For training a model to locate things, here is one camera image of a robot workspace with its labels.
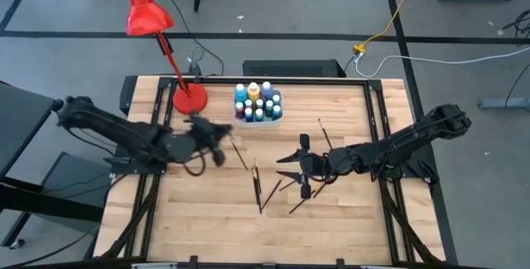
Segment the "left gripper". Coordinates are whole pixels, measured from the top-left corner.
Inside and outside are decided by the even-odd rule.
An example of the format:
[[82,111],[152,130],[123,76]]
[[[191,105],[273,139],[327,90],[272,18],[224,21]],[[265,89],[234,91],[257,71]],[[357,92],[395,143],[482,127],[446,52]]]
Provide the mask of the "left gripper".
[[216,124],[201,117],[198,113],[190,116],[191,124],[188,135],[195,140],[195,151],[204,154],[209,151],[217,167],[221,167],[225,162],[225,154],[220,149],[220,142],[232,131],[231,124]]

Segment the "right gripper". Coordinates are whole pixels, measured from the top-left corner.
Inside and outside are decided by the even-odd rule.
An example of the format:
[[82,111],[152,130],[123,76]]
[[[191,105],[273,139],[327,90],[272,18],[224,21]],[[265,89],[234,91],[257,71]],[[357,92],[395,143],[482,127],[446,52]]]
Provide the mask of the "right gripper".
[[333,180],[330,164],[327,155],[319,156],[310,153],[310,137],[302,133],[300,135],[301,149],[297,149],[290,156],[278,159],[277,162],[295,162],[299,161],[302,174],[288,171],[278,171],[279,175],[293,179],[295,182],[301,182],[301,197],[309,199],[311,197],[311,186],[309,180],[320,182],[321,184],[330,184]]

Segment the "black computer case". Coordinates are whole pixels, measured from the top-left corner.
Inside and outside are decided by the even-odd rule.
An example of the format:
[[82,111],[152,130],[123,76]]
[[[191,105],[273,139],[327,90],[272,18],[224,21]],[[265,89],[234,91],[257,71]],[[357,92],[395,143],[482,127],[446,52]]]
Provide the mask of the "black computer case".
[[336,60],[245,60],[244,76],[345,78]]

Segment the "black side table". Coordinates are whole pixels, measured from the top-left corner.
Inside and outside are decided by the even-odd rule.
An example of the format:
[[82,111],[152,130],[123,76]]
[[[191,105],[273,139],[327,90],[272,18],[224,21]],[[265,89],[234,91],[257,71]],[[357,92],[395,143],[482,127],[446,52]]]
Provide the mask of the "black side table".
[[79,231],[89,231],[103,216],[110,186],[109,169],[104,166],[61,152],[40,183],[8,175],[47,118],[61,107],[59,99],[0,83],[0,213],[21,213],[0,241],[2,247],[25,244],[19,233],[32,215],[56,219]]

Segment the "black corner bracket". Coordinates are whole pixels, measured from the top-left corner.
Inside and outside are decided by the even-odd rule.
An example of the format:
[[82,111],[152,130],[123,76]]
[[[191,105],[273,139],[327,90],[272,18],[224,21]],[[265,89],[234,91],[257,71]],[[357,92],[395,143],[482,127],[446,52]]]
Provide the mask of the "black corner bracket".
[[119,95],[119,109],[126,116],[129,114],[137,84],[137,75],[126,76]]

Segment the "white plastic bin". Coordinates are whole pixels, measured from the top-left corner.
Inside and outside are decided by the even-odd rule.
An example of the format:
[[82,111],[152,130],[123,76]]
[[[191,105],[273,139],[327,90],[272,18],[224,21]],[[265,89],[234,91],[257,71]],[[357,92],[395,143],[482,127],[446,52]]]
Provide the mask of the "white plastic bin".
[[[240,126],[240,127],[246,127],[246,128],[256,128],[256,127],[275,127],[275,126],[279,126],[280,123],[282,122],[283,120],[283,116],[284,116],[284,110],[283,110],[283,97],[282,97],[282,92],[280,90],[277,90],[277,89],[274,89],[274,95],[277,94],[277,95],[280,95],[281,96],[281,102],[279,104],[274,104],[274,105],[280,105],[282,107],[282,116],[278,119],[273,119],[272,116],[271,117],[268,117],[265,113],[265,103],[266,103],[266,99],[261,97],[260,99],[262,99],[264,101],[264,106],[262,108],[263,110],[263,113],[264,113],[264,119],[262,122],[256,122],[255,120],[253,122],[246,122],[245,121],[245,118],[237,118],[236,117],[236,114],[235,114],[235,107],[234,105],[236,104],[236,102],[234,101],[233,103],[233,114],[234,114],[234,120],[235,122]],[[254,112],[256,110],[256,102],[253,102],[253,116],[254,116]]]

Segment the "grey desk foot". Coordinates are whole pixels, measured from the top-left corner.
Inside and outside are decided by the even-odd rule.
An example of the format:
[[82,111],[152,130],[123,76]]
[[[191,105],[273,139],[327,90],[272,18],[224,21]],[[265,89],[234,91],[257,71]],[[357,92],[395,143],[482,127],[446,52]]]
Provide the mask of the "grey desk foot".
[[530,98],[482,98],[480,109],[522,109],[530,112]]

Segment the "red desk lamp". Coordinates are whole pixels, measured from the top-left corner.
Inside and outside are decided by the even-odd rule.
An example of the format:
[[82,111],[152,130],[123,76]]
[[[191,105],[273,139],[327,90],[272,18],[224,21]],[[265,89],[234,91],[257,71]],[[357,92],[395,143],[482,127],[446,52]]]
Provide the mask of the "red desk lamp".
[[130,10],[126,21],[126,34],[128,36],[156,36],[162,53],[168,59],[178,78],[179,87],[172,98],[175,109],[185,115],[202,111],[208,103],[205,88],[200,84],[184,81],[172,56],[169,41],[163,34],[165,29],[174,26],[170,14],[154,0],[129,0],[129,2]]

